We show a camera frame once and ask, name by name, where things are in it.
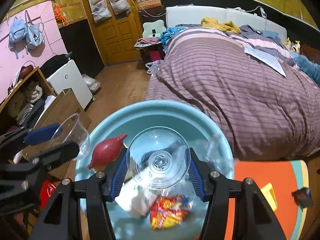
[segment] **teal plastic basin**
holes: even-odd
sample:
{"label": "teal plastic basin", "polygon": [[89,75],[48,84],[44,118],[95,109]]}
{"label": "teal plastic basin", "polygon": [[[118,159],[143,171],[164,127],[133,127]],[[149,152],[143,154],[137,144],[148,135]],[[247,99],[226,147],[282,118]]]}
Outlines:
{"label": "teal plastic basin", "polygon": [[[87,179],[93,175],[93,170],[87,169],[91,161],[93,148],[106,138],[127,133],[124,143],[129,146],[139,132],[153,126],[165,126],[176,130],[192,147],[197,156],[201,157],[204,150],[201,141],[210,141],[219,133],[221,142],[217,148],[218,154],[228,160],[233,160],[229,143],[220,128],[201,111],[174,101],[150,100],[124,107],[103,120],[90,134],[91,152],[76,163],[75,180]],[[224,175],[234,178],[234,170],[228,170]],[[199,236],[208,204],[198,197],[193,197],[195,204],[185,219],[178,226],[170,229],[153,230],[150,227],[149,216],[141,219],[131,218],[116,202],[107,203],[111,223],[117,239],[152,239],[152,240],[191,240]],[[85,199],[81,199],[81,208],[86,212]]]}

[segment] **metal screw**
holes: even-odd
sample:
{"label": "metal screw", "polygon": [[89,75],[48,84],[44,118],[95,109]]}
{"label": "metal screw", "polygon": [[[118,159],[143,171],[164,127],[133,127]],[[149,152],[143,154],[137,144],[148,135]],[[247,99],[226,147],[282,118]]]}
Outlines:
{"label": "metal screw", "polygon": [[36,158],[34,158],[33,160],[32,160],[32,163],[33,164],[37,164],[39,162],[39,158],[38,157],[36,157]]}
{"label": "metal screw", "polygon": [[251,178],[246,178],[246,179],[245,179],[245,182],[246,182],[246,184],[251,185],[251,184],[253,183],[253,179],[251,179]]}
{"label": "metal screw", "polygon": [[23,190],[27,190],[28,187],[29,187],[29,183],[27,180],[24,180],[22,183],[21,183],[21,187]]}
{"label": "metal screw", "polygon": [[64,179],[63,181],[62,181],[62,184],[63,185],[68,185],[70,183],[70,179]]}
{"label": "metal screw", "polygon": [[104,176],[104,172],[103,171],[98,171],[97,173],[96,173],[96,177],[97,178],[102,178]]}
{"label": "metal screw", "polygon": [[220,173],[217,172],[217,171],[212,171],[212,172],[210,173],[210,175],[211,175],[211,177],[217,178],[217,177],[220,176]]}

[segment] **wooden shelf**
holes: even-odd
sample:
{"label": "wooden shelf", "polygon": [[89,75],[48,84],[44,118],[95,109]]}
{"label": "wooden shelf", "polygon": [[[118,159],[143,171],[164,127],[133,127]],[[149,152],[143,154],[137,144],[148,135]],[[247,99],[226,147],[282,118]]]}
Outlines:
{"label": "wooden shelf", "polygon": [[5,99],[5,101],[0,105],[0,135],[7,132],[7,130],[16,125],[15,119],[8,115],[5,107],[13,97],[13,95],[19,91],[19,89],[26,84],[27,81],[33,80],[35,82],[39,82],[42,91],[45,92],[48,96],[53,95],[57,96],[57,94],[52,90],[51,86],[45,79],[39,67],[36,67],[33,71],[31,71],[28,76],[26,76],[10,93],[10,95]]}

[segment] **bed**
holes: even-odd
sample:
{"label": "bed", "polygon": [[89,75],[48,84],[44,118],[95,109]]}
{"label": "bed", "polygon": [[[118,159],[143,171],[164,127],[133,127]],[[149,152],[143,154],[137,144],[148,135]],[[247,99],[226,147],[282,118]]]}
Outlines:
{"label": "bed", "polygon": [[[167,27],[199,24],[203,17],[232,20],[238,26],[277,32],[282,42],[287,39],[284,27],[254,14],[207,6],[166,8]],[[293,159],[318,151],[320,89],[290,63],[281,44],[276,46],[277,60],[286,77],[246,54],[241,39],[203,27],[178,33],[150,78],[145,99],[200,109],[221,128],[240,160]]]}

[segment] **wooden door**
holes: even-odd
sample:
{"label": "wooden door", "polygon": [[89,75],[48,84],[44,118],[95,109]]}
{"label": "wooden door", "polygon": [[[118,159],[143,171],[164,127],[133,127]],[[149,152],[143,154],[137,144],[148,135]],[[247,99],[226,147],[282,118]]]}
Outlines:
{"label": "wooden door", "polygon": [[133,46],[137,39],[141,37],[141,25],[132,1],[127,0],[131,6],[130,14],[124,12],[121,15],[122,18],[119,15],[116,18],[109,0],[106,0],[112,17],[98,23],[93,20],[89,1],[82,1],[104,64],[107,66],[140,59],[140,52]]}

